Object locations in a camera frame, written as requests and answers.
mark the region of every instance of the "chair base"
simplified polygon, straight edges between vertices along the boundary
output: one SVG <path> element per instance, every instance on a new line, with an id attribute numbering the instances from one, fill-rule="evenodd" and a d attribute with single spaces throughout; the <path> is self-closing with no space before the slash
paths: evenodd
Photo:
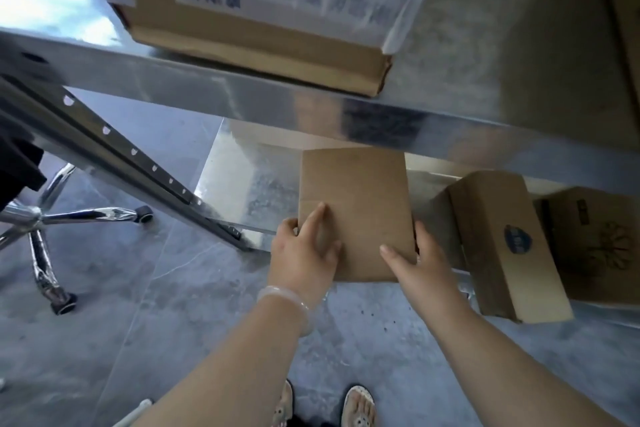
<path id="1" fill-rule="evenodd" d="M 10 223 L 12 227 L 0 236 L 0 250 L 16 242 L 22 236 L 28 236 L 31 246 L 31 265 L 36 286 L 40 293 L 51 303 L 56 316 L 62 316 L 76 308 L 76 294 L 68 293 L 56 279 L 49 258 L 49 248 L 45 238 L 47 225 L 68 225 L 71 223 L 92 223 L 95 221 L 132 221 L 149 223 L 153 220 L 153 211 L 149 206 L 140 206 L 135 210 L 108 207 L 91 208 L 68 213 L 49 213 L 60 196 L 67 180 L 76 170 L 67 164 L 56 173 L 51 183 L 38 198 L 36 206 L 25 206 L 17 199 L 0 211 L 0 222 Z"/>

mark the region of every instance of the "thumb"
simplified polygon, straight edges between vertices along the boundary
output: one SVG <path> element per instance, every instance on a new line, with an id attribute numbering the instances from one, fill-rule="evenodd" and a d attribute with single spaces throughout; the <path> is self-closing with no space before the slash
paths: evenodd
<path id="1" fill-rule="evenodd" d="M 324 261 L 331 265 L 333 268 L 338 266 L 338 259 L 340 257 L 340 250 L 342 249 L 342 242 L 336 240 L 331 244 L 329 250 L 324 254 Z"/>
<path id="2" fill-rule="evenodd" d="M 402 280 L 412 267 L 393 247 L 380 245 L 380 255 L 387 262 L 387 265 L 398 280 Z"/>

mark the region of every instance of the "forearm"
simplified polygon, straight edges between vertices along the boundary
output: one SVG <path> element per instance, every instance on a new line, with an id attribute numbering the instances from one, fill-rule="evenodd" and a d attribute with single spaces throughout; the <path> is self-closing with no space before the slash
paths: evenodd
<path id="1" fill-rule="evenodd" d="M 266 296 L 136 427 L 268 425 L 305 321 L 294 303 Z"/>
<path id="2" fill-rule="evenodd" d="M 485 427 L 622 425 L 470 308 L 425 318 Z"/>

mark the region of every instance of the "bracelet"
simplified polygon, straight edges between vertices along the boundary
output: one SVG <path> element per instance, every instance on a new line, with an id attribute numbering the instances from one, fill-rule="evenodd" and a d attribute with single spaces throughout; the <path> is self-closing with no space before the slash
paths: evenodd
<path id="1" fill-rule="evenodd" d="M 296 294 L 294 291 L 290 291 L 289 289 L 283 289 L 281 287 L 276 287 L 276 286 L 266 286 L 264 287 L 264 289 L 262 289 L 258 293 L 258 298 L 256 299 L 256 302 L 258 302 L 264 296 L 270 296 L 270 295 L 284 297 L 285 299 L 290 300 L 295 305 L 300 307 L 302 312 L 305 314 L 305 317 L 307 318 L 307 325 L 302 330 L 302 334 L 300 335 L 300 337 L 308 336 L 309 334 L 311 334 L 311 331 L 314 330 L 313 321 L 311 320 L 311 310 L 308 308 L 307 304 L 304 303 L 304 301 L 300 298 L 298 294 Z"/>

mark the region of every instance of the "marble floor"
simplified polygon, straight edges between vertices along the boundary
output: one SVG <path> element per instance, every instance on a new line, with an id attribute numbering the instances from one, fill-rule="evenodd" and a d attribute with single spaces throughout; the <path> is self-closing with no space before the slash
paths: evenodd
<path id="1" fill-rule="evenodd" d="M 218 117 L 78 95 L 195 185 Z M 60 166 L 52 156 L 43 163 L 49 176 Z M 77 172 L 56 209 L 99 205 L 140 203 Z M 250 309 L 269 263 L 266 253 L 236 252 L 161 212 L 148 226 L 51 227 L 48 238 L 56 274 L 79 295 L 79 305 L 52 315 L 33 285 L 26 241 L 1 253 L 0 376 L 7 386 L 0 426 L 108 427 L 140 400 L 160 398 Z M 555 374 L 640 426 L 640 330 L 584 319 L 494 322 Z M 335 420 L 344 388 L 362 382 L 377 400 L 382 426 L 479 425 L 435 340 L 395 285 L 334 286 L 289 377 L 300 415 L 312 422 Z"/>

